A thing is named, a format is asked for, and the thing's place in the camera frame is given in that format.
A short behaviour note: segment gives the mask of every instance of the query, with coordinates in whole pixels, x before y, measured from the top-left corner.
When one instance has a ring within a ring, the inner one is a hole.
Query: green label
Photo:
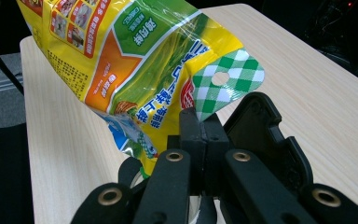
[[[175,25],[197,9],[182,1],[135,1],[118,16],[114,28],[123,53],[146,55]]]

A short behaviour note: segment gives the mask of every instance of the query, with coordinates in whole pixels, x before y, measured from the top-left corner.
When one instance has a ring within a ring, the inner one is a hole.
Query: gingham print
[[[213,75],[228,73],[228,81],[215,86]],[[193,76],[193,98],[197,117],[206,120],[214,112],[257,89],[264,80],[264,69],[245,49],[237,49],[199,70]]]

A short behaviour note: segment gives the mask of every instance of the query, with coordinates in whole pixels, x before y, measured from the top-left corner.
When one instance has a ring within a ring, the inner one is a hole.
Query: yellow packaging
[[[242,43],[183,0],[18,0],[34,40],[117,147],[150,175],[192,76]]]

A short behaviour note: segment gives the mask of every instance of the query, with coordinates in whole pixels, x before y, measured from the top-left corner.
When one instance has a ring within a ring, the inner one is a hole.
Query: wooden table
[[[358,78],[246,5],[202,10],[265,67],[259,91],[282,114],[314,181],[358,203]],[[52,70],[31,37],[21,42],[36,223],[69,223],[96,187],[117,181],[125,159],[106,124]],[[218,113],[224,123],[236,104]]]

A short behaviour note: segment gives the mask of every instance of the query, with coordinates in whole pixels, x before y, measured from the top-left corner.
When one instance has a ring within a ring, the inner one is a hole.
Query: food package
[[[145,175],[179,134],[182,109],[204,120],[264,78],[234,35],[184,0],[17,1],[56,73]]]

